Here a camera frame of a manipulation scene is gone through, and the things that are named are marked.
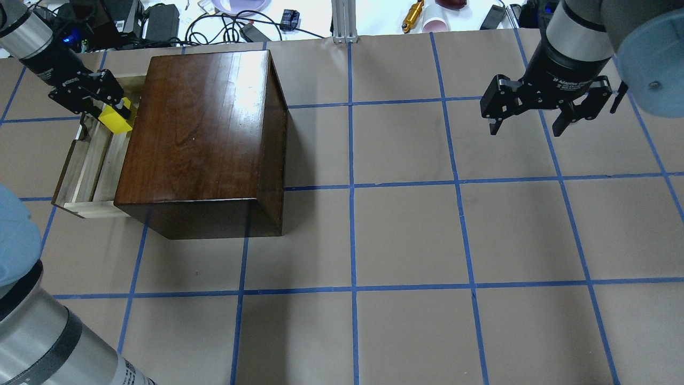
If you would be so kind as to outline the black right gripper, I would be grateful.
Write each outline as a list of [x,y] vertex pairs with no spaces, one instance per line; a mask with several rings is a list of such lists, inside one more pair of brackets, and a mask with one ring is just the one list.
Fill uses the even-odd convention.
[[498,74],[480,100],[480,112],[488,119],[489,134],[496,135],[508,117],[528,110],[559,109],[559,116],[552,125],[554,137],[558,138],[570,124],[580,119],[595,119],[611,95],[612,88],[606,76],[597,76],[578,90],[568,91],[554,87],[540,89]]

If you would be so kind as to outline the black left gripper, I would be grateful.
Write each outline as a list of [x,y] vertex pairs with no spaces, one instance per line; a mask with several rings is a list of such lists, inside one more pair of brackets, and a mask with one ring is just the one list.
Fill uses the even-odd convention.
[[86,74],[81,71],[74,78],[63,81],[48,94],[74,114],[80,114],[80,125],[84,129],[95,129],[100,124],[102,108],[94,100],[113,107],[124,120],[130,119],[130,100],[124,97],[122,86],[109,69]]

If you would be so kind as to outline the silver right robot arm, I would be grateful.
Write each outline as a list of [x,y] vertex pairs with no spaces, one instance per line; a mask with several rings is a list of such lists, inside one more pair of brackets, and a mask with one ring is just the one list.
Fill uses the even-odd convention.
[[622,80],[611,113],[630,92],[646,112],[682,118],[682,1],[561,1],[522,78],[489,83],[480,100],[489,133],[528,110],[559,110],[556,137],[595,119],[612,92],[601,75],[611,58]]

